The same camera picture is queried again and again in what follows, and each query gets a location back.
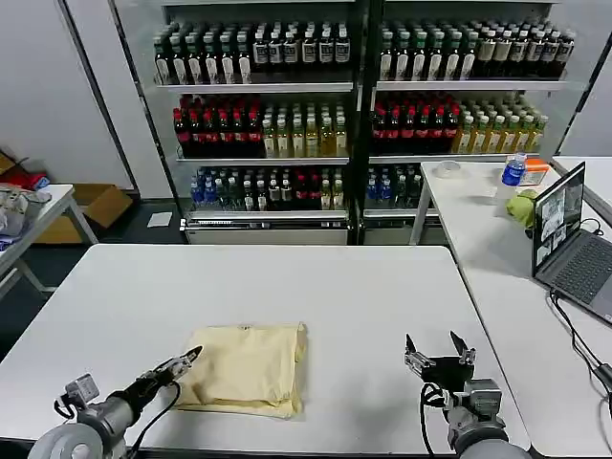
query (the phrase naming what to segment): laptop screen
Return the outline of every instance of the laptop screen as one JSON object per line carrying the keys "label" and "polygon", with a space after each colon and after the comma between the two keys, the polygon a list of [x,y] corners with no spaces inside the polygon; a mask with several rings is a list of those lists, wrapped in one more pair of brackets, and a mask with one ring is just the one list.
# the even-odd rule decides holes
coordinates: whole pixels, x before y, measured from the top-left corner
{"label": "laptop screen", "polygon": [[583,189],[584,163],[581,163],[535,198],[533,276],[579,230]]}

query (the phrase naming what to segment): beverage cooler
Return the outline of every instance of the beverage cooler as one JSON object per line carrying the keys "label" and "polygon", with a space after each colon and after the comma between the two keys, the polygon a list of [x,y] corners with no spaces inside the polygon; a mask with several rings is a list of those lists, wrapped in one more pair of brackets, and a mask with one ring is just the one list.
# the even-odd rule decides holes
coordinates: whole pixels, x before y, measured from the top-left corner
{"label": "beverage cooler", "polygon": [[555,0],[114,7],[193,244],[407,244],[421,163],[549,160],[597,63]]}

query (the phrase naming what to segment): table leg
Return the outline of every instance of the table leg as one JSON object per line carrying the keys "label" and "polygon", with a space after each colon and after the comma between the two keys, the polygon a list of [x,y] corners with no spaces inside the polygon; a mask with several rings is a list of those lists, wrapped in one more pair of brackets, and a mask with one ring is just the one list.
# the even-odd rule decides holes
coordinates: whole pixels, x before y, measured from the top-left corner
{"label": "table leg", "polygon": [[26,265],[26,262],[19,258],[15,261],[14,267],[19,270],[25,277],[30,281],[30,283],[41,293],[41,294],[52,294],[55,292],[55,287],[45,287],[42,285],[42,282],[38,280],[36,274],[32,272],[30,267]]}
{"label": "table leg", "polygon": [[97,244],[98,238],[87,223],[87,220],[85,220],[83,212],[80,211],[80,208],[78,207],[74,198],[71,198],[70,205],[66,210],[68,211],[68,217],[72,220],[73,225],[75,225],[81,240],[83,242],[89,241],[91,244]]}
{"label": "table leg", "polygon": [[410,240],[408,241],[409,246],[418,246],[421,242],[421,233],[425,226],[425,218],[427,217],[427,209],[429,208],[429,202],[431,201],[431,193],[429,192],[429,185],[427,181],[423,183],[423,189],[421,190],[421,199],[419,199],[419,206],[417,207],[417,216],[414,219],[414,226],[410,233]]}
{"label": "table leg", "polygon": [[3,298],[20,278],[21,272],[19,272],[19,270],[16,268],[12,268],[9,273],[5,275],[2,280],[0,280],[0,298]]}

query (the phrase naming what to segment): laptop keyboard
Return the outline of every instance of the laptop keyboard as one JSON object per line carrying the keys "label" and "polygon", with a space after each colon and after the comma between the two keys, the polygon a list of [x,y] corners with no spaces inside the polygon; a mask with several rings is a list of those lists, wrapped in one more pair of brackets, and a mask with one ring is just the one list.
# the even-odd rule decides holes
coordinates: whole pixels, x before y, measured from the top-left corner
{"label": "laptop keyboard", "polygon": [[612,246],[591,239],[557,274],[552,284],[590,304],[612,274]]}

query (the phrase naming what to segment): robotic arm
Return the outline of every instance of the robotic arm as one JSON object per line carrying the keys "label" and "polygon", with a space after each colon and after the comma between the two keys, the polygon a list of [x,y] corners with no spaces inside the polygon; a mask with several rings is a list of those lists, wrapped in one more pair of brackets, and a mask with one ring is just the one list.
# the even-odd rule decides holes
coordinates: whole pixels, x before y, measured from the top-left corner
{"label": "robotic arm", "polygon": [[[99,391],[91,375],[66,385],[66,393],[55,401],[55,411],[75,423],[64,424],[43,435],[30,451],[29,459],[119,459],[125,457],[125,430],[141,417],[142,410],[165,386],[180,387],[181,378],[202,352],[202,346],[165,361],[138,377],[125,390],[113,392],[100,404],[90,404]],[[162,411],[161,417],[174,403]],[[140,443],[133,450],[138,450]]]}
{"label": "robotic arm", "polygon": [[506,425],[497,416],[501,390],[491,379],[475,380],[476,350],[454,333],[454,357],[426,357],[406,335],[404,362],[425,383],[421,392],[421,428],[427,451],[424,407],[442,408],[448,422],[448,444],[462,459],[527,459],[527,451],[508,443]]}

